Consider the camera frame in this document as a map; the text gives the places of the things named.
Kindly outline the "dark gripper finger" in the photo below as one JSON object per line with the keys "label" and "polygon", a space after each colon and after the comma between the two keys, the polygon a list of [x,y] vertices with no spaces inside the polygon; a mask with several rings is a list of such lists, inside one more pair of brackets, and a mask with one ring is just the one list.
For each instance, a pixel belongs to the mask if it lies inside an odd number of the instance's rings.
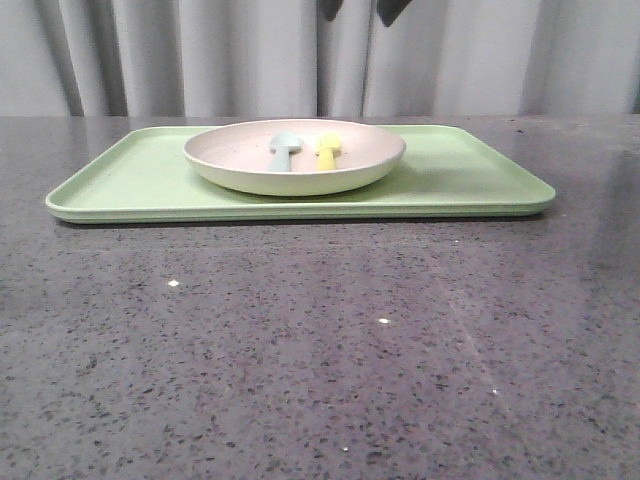
{"label": "dark gripper finger", "polygon": [[385,27],[390,27],[411,0],[377,0],[376,13]]}
{"label": "dark gripper finger", "polygon": [[325,21],[334,21],[343,5],[343,0],[319,0],[318,10]]}

